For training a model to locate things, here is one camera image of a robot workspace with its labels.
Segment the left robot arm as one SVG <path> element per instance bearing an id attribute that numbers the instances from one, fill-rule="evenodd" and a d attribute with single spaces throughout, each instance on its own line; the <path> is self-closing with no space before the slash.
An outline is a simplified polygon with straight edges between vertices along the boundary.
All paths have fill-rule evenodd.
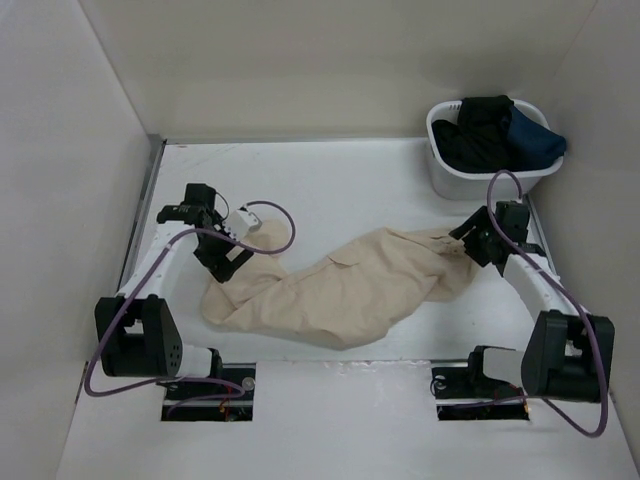
<path id="1" fill-rule="evenodd" d="M 229 253 L 261 220 L 246 207 L 223 217 L 216 197 L 205 184 L 187 185 L 180 204 L 157 214 L 152 243 L 134 274 L 115 296 L 98 301 L 94 315 L 106 375 L 190 378 L 192 389 L 206 399 L 223 390 L 219 352 L 186 344 L 169 306 L 189 260 L 224 283 L 253 256 L 244 248 L 234 258 Z"/>

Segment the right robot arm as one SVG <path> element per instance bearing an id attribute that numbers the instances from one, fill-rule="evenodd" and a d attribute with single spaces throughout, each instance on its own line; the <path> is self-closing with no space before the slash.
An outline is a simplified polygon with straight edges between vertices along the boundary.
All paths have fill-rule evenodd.
<path id="1" fill-rule="evenodd" d="M 529 209 L 516 201 L 499 201 L 490 220 L 480 207 L 449 235 L 460 240 L 464 252 L 477 265 L 496 267 L 518 293 L 535 321 L 526 349 L 507 354 L 502 347 L 486 347 L 482 361 L 464 370 L 464 384 L 483 396 L 500 380 L 524 389 L 526 394 L 563 401 L 599 403 L 601 387 L 596 359 L 586 324 L 594 332 L 604 377 L 610 377 L 615 328 L 611 320 L 580 311 L 549 284 L 558 282 L 541 246 L 529 243 Z"/>

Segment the beige trousers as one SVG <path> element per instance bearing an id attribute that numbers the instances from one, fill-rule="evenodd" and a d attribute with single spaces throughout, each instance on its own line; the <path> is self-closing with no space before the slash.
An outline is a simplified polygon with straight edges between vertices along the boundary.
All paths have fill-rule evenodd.
<path id="1" fill-rule="evenodd" d="M 269 254 L 286 227 L 269 220 L 247 236 L 259 248 L 232 278 L 212 281 L 201 301 L 206 321 L 224 330 L 302 341 L 334 350 L 384 338 L 425 302 L 450 302 L 477 265 L 444 229 L 379 228 L 289 273 Z"/>

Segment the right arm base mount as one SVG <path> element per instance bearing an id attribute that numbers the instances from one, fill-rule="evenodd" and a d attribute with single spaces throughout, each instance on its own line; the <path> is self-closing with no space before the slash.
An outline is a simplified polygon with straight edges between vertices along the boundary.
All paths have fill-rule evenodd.
<path id="1" fill-rule="evenodd" d="M 475 373 L 466 362 L 431 364 L 430 391 L 439 421 L 528 421 L 523 390 L 504 380 Z"/>

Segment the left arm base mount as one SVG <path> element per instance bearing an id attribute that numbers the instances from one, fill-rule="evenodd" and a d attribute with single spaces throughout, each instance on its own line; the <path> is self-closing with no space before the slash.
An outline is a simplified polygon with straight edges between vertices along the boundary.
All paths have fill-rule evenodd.
<path id="1" fill-rule="evenodd" d="M 172 382 L 165 387 L 163 422 L 250 422 L 256 389 L 255 363 L 225 364 L 224 385 Z"/>

